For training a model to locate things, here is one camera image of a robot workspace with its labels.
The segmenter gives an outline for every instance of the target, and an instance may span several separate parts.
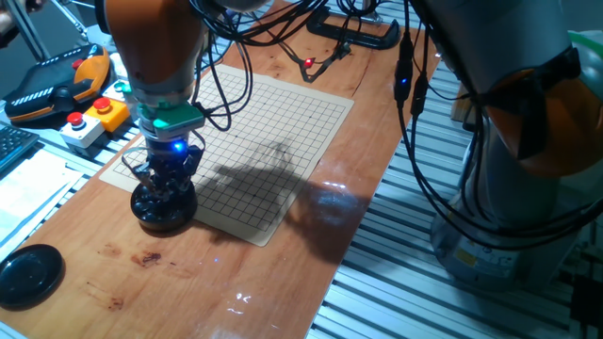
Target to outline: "wood grain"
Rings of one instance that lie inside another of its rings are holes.
[[[288,43],[318,59],[334,47],[305,29]],[[130,194],[96,175],[26,242],[60,250],[62,285],[33,309],[0,311],[2,321],[29,338],[303,338],[400,139],[398,50],[352,46],[314,84],[278,46],[250,53],[256,73],[355,102],[268,245],[196,221],[174,236],[146,234]],[[224,63],[238,67],[237,58],[230,51]],[[436,63],[430,56],[431,73]]]

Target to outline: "white paper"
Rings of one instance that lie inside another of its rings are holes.
[[[245,73],[223,65],[218,73],[227,100],[234,101],[244,89]],[[201,81],[199,100],[205,107],[221,104],[211,74]],[[207,149],[192,177],[199,205],[195,218],[266,245],[352,106],[349,99],[254,74],[253,96],[233,116],[231,130],[220,132],[208,121],[197,130]],[[224,126],[226,118],[216,122]],[[143,141],[141,137],[132,147],[143,146]],[[201,144],[193,135],[189,143]],[[125,156],[132,165],[145,157],[145,152]],[[130,192],[139,184],[121,159],[101,180]]]
[[[65,169],[63,159],[40,150],[0,181],[0,246],[4,247],[76,173]]]

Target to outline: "emergency stop button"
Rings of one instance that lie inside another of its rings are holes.
[[[73,64],[72,64],[72,68],[77,71],[77,69],[80,66],[82,66],[83,62],[84,62],[84,60],[82,60],[82,59],[78,59],[78,60],[74,61]]]
[[[86,124],[84,122],[84,115],[80,112],[74,112],[67,116],[67,122],[72,125],[74,130],[81,129]]]
[[[94,106],[99,113],[107,113],[111,110],[111,101],[108,98],[96,99],[92,106]]]

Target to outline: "black connector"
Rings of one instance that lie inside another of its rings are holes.
[[[404,102],[411,93],[414,50],[411,34],[406,31],[399,44],[399,60],[396,64],[396,82],[394,83],[394,99],[396,99],[398,109],[404,107]]]
[[[423,113],[429,85],[430,82],[427,79],[427,75],[422,72],[415,82],[415,92],[413,93],[413,102],[411,103],[411,115],[414,119],[418,118],[418,115]]]

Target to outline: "keyboard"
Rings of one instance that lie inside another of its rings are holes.
[[[0,129],[0,173],[32,148],[38,138],[37,134],[14,127]]]

